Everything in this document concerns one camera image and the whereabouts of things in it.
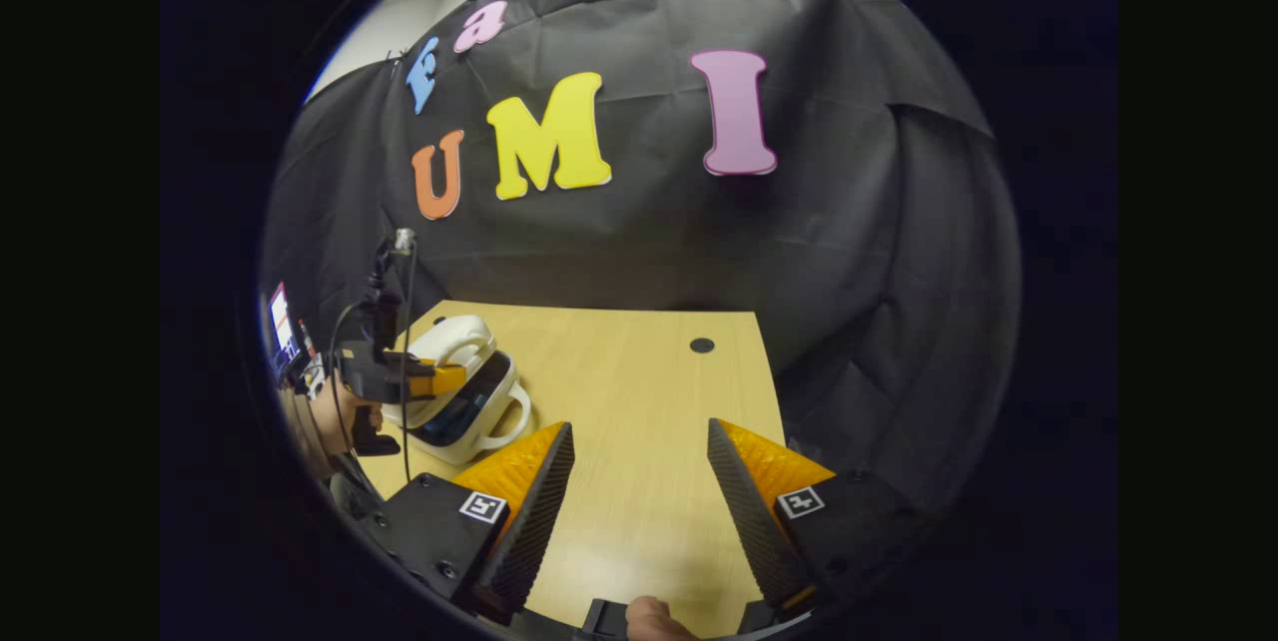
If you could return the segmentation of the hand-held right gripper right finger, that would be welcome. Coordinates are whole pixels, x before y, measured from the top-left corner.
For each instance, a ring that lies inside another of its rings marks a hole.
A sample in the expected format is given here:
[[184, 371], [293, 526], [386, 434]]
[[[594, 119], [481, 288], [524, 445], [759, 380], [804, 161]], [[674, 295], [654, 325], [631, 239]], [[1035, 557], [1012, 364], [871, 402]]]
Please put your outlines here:
[[748, 622], [787, 622], [872, 594], [941, 522], [874, 472], [837, 474], [725, 419], [709, 419], [707, 442], [762, 594]]

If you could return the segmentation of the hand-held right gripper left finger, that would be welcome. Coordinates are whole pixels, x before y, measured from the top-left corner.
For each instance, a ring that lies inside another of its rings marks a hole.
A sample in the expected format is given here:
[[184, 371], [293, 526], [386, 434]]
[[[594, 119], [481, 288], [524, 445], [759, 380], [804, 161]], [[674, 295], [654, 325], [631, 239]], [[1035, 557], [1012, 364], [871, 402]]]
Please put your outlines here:
[[534, 586], [575, 464], [557, 421], [459, 472], [420, 472], [360, 518], [380, 553], [432, 598], [506, 626]]

